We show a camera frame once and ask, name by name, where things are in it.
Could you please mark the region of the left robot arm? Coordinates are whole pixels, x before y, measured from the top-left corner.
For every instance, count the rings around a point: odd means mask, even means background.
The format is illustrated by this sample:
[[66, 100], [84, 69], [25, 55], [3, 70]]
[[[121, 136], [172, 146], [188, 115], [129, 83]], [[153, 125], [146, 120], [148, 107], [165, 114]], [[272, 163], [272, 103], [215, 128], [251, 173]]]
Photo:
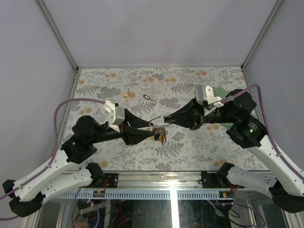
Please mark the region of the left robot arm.
[[6, 180], [2, 186], [11, 198], [11, 211], [21, 218], [27, 217], [62, 193], [75, 188], [102, 186], [105, 175], [95, 162], [63, 178], [60, 175], [96, 153], [96, 143], [122, 139], [126, 145], [136, 145], [154, 136], [153, 131], [145, 130], [149, 125], [147, 121], [127, 109], [124, 109], [124, 114], [125, 119], [119, 124], [118, 130], [110, 128], [108, 123], [99, 124], [89, 115], [80, 117], [72, 128], [73, 135], [48, 161], [22, 179]]

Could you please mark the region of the large metal keyring with keys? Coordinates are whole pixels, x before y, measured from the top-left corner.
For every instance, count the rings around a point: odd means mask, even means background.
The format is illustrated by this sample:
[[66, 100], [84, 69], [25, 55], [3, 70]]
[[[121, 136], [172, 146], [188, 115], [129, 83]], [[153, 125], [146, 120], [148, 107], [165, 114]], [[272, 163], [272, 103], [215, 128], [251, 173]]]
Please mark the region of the large metal keyring with keys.
[[152, 128], [154, 132], [154, 140], [159, 141], [161, 145], [164, 145], [167, 142], [167, 131], [166, 127], [170, 126], [171, 123], [164, 123], [163, 125], [157, 125], [153, 123], [153, 121], [158, 119], [171, 118], [171, 115], [161, 115], [157, 116], [149, 121], [149, 126]]

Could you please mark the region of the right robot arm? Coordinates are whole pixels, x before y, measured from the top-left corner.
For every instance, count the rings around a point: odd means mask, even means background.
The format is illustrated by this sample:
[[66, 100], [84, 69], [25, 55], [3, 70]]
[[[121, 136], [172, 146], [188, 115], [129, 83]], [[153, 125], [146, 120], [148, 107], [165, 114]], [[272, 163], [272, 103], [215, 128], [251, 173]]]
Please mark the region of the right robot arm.
[[197, 130], [203, 124], [231, 124], [226, 131], [230, 139], [256, 156], [272, 175], [246, 171], [226, 162], [216, 173], [218, 185], [243, 186], [269, 197], [289, 213], [302, 212], [304, 172], [277, 146], [265, 124], [252, 116], [256, 105], [245, 90], [235, 89], [221, 99], [207, 86], [198, 89], [195, 98], [165, 117], [164, 122], [190, 130]]

